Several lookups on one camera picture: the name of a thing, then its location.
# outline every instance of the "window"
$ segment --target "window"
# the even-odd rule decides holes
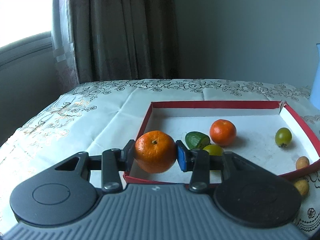
[[[51,30],[52,0],[0,0],[0,47]]]

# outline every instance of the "white tablecloth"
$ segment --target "white tablecloth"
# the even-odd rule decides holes
[[[0,148],[0,232],[16,224],[10,193],[20,182],[79,151],[99,155],[135,139],[151,101],[286,100],[320,138],[320,111],[308,101],[310,90],[287,84],[230,80],[140,80],[85,83],[59,97]],[[320,176],[305,177],[309,196],[297,226],[311,235],[320,224]],[[100,187],[100,179],[90,180]]]

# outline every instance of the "small green fruit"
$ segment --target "small green fruit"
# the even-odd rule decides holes
[[[190,150],[203,149],[210,144],[210,137],[201,132],[189,132],[186,134],[185,141]]]
[[[292,140],[292,134],[288,128],[280,128],[275,136],[275,142],[279,147],[286,147]]]

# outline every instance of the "screw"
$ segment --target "screw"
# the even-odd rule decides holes
[[[207,184],[204,182],[195,182],[192,183],[191,188],[194,190],[204,190],[205,188],[207,188]]]
[[[108,182],[104,184],[103,187],[108,191],[116,191],[117,189],[119,189],[120,184],[117,182]]]

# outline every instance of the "gray wall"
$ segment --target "gray wall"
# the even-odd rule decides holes
[[[0,68],[0,146],[59,97],[52,48]]]
[[[174,0],[182,78],[311,86],[320,0]]]

